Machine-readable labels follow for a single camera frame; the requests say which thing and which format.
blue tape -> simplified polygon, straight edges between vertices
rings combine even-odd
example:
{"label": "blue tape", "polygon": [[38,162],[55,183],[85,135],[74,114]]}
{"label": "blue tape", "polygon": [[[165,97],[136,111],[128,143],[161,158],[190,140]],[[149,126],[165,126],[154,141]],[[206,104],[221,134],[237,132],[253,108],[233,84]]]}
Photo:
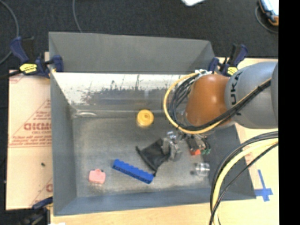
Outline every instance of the blue tape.
{"label": "blue tape", "polygon": [[118,159],[114,161],[112,168],[147,184],[150,184],[154,178],[153,174],[145,172]]}
{"label": "blue tape", "polygon": [[262,183],[262,188],[261,189],[255,189],[254,190],[255,195],[256,196],[262,196],[264,202],[270,201],[269,196],[273,195],[272,189],[271,188],[266,188],[266,186],[264,184],[264,181],[263,181],[262,171],[260,169],[258,169],[258,175],[259,175],[259,178],[260,178],[261,183]]}

black object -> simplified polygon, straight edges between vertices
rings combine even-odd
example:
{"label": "black object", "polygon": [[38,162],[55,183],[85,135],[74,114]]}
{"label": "black object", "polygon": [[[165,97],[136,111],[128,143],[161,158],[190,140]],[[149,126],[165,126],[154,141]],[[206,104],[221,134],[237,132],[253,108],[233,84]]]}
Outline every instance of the black object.
{"label": "black object", "polygon": [[168,160],[169,154],[164,154],[162,150],[163,140],[160,138],[153,144],[149,145],[148,147],[140,150],[137,146],[135,147],[138,154],[142,157],[145,163],[156,172],[158,171],[158,167],[162,165],[163,162]]}

blue clamp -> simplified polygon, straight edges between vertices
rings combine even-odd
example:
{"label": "blue clamp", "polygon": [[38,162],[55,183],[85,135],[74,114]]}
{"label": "blue clamp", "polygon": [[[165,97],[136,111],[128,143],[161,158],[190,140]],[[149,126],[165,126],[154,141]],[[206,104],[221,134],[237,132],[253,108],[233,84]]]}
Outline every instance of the blue clamp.
{"label": "blue clamp", "polygon": [[248,49],[246,46],[241,44],[238,47],[236,44],[233,44],[229,60],[225,59],[221,64],[219,59],[214,57],[208,66],[208,71],[219,71],[220,74],[230,77],[238,70],[238,64],[244,60],[247,54]]}
{"label": "blue clamp", "polygon": [[61,56],[54,55],[51,60],[44,61],[41,57],[35,59],[35,64],[26,64],[29,61],[27,54],[22,47],[22,38],[16,37],[10,43],[12,54],[20,60],[20,71],[25,75],[38,75],[50,78],[49,64],[54,64],[57,72],[63,72],[64,66]]}
{"label": "blue clamp", "polygon": [[118,159],[114,161],[112,168],[147,184],[150,184],[154,178],[153,174],[145,172]]}

gray bin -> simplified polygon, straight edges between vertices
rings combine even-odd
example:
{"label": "gray bin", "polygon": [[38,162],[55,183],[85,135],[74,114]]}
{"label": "gray bin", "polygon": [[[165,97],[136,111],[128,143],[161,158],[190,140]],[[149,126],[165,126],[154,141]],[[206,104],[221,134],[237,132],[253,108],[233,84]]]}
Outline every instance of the gray bin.
{"label": "gray bin", "polygon": [[[152,81],[152,86],[147,88],[143,88],[143,83],[140,83],[137,88],[119,89],[120,80],[116,79],[115,83],[118,86],[113,89],[111,82],[107,83],[106,93],[100,92],[103,91],[103,85],[97,87],[97,81],[104,80],[103,76],[137,76],[136,73],[140,76],[164,74],[170,78],[173,75],[190,73],[195,68],[205,68],[214,56],[207,41],[126,37],[129,43],[123,36],[49,34],[50,54],[61,55],[65,70],[69,72],[55,73],[51,76],[53,200],[56,216],[207,203],[217,165],[229,150],[240,143],[235,126],[217,130],[208,137],[212,146],[208,156],[191,156],[187,145],[181,142],[180,160],[164,162],[150,184],[112,169],[113,161],[120,159],[151,173],[135,147],[143,149],[164,137],[167,131],[175,129],[166,120],[162,110],[164,80]],[[90,39],[93,41],[92,47],[87,45]],[[99,52],[104,45],[107,46],[105,53]],[[146,46],[147,49],[140,47],[139,52],[133,48],[128,49],[128,46],[137,48],[139,45]],[[157,46],[160,47],[161,54],[156,56],[155,60],[161,66],[151,67],[152,62],[143,58],[150,58],[154,53],[158,53]],[[116,49],[126,50],[125,64],[142,60],[144,63],[139,66],[135,64],[136,69],[123,66],[117,60],[111,60],[118,54]],[[176,49],[182,56],[186,54],[186,57],[180,57],[187,61],[183,66],[180,66],[180,61],[172,59]],[[115,62],[112,62],[111,66],[98,63],[95,61],[97,53],[104,56],[101,58],[102,62]],[[149,128],[141,128],[135,122],[136,114],[143,108],[150,109],[155,116],[154,123]],[[200,179],[190,174],[195,163],[201,161],[210,164],[208,178]],[[225,184],[232,180],[244,165],[245,161],[240,161],[226,177]],[[89,171],[97,168],[106,173],[106,180],[102,185],[88,182]],[[226,198],[255,198],[247,172],[233,184]]]}

pink eraser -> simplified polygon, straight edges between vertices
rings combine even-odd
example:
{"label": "pink eraser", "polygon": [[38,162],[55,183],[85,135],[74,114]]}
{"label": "pink eraser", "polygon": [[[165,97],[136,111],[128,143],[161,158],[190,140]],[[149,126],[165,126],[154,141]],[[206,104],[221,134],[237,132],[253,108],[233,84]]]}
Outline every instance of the pink eraser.
{"label": "pink eraser", "polygon": [[101,183],[105,182],[106,174],[100,169],[90,171],[89,182]]}

